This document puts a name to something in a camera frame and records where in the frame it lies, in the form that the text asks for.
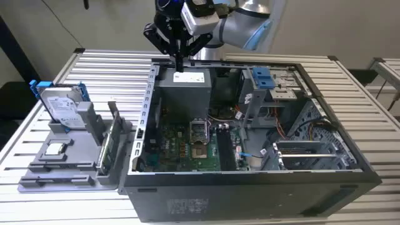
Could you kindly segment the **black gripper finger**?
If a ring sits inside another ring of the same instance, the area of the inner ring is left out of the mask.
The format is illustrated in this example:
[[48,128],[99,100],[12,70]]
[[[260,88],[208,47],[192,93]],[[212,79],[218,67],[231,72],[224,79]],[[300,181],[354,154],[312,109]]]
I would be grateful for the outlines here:
[[143,31],[144,37],[150,40],[154,46],[158,48],[162,54],[170,55],[175,58],[175,68],[176,71],[180,71],[180,54],[178,48],[178,42],[175,39],[171,39],[170,42],[162,37],[158,31],[155,23],[148,23],[144,26]]
[[184,59],[188,58],[190,56],[195,56],[198,54],[200,49],[211,41],[212,34],[206,33],[206,34],[199,35],[199,37],[195,39],[195,41],[190,43],[190,39],[192,37],[194,36],[187,32],[184,32],[183,36],[180,37],[180,72],[184,71],[184,69],[183,69]]

